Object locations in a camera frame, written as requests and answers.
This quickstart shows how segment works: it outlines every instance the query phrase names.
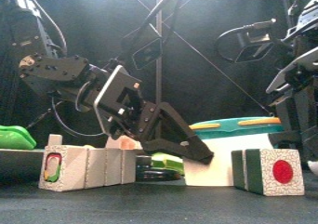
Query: green object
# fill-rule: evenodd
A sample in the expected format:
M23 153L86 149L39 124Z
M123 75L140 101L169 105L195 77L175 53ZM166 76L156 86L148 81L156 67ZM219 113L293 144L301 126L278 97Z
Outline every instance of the green object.
M47 177L47 182L56 182L59 180L59 177L60 177L60 171L62 171L62 165L58 165L58 168L56 168L56 173L54 176L50 176Z
M271 117L242 117L201 122L191 125L201 139L229 138L261 133L283 131L283 127Z
M233 176L234 176L234 184L235 187L241 190L247 190L246 186L246 180L245 180L245 163L243 163L243 151L233 151L231 152L231 158L233 158Z
M28 131L18 125L0 125L0 149L34 150L36 141Z
M246 167L249 168L247 187L251 192L263 194L263 176L261 149L246 150Z
M179 157L166 154L155 153L151 157L151 166L154 168L167 168L179 172L181 175L185 174L185 163L183 159Z

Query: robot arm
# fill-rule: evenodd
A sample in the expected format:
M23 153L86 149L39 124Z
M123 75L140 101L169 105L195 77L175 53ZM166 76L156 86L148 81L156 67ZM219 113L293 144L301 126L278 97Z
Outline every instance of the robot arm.
M0 0L0 13L11 28L11 55L22 59L19 76L40 96L74 102L80 112L94 109L103 133L114 139L127 135L140 141L146 152L166 152L210 163L214 154L178 112L164 102L143 100L142 82L118 61L115 69L107 71L82 57L60 58L63 40L60 46L52 43L34 0ZM159 124L173 132L174 140L154 138Z
M40 94L75 102L78 110L94 108L104 134L123 134L139 140L147 153L166 152L209 164L213 152L183 118L163 102L154 104L140 96L140 81L118 65L112 73L80 57L54 59L27 56L19 66L20 78ZM174 131L179 144L154 139L158 124Z

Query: white block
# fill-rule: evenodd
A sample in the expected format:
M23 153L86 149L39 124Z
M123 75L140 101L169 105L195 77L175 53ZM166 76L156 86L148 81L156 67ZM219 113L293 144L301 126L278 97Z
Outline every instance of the white block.
M122 184L135 182L135 150L122 151Z
M107 150L104 148L88 149L84 189L104 186L106 155Z
M122 150L106 149L104 186L120 184L122 181Z
M48 136L48 146L62 146L63 136L58 134L50 134Z
M185 158L186 185L234 186L231 151L273 149L269 134L205 139L214 158L210 165Z
M71 191L84 188L87 150L79 146L46 146L40 189Z
M106 148L107 149L120 149L122 146L122 140L119 139L112 139L111 137L107 138L106 142Z

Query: green plush toy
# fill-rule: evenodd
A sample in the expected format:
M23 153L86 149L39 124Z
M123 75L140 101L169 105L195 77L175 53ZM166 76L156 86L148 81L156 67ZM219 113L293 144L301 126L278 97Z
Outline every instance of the green plush toy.
M18 125L0 125L0 149L34 150L36 141L27 130Z

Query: colorful block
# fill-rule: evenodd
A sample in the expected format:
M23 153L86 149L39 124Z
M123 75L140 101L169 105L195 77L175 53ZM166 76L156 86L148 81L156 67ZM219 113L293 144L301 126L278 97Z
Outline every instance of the colorful block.
M84 188L88 148L46 146L40 189L71 191Z
M305 194L298 150L249 149L231 157L237 188L266 196Z

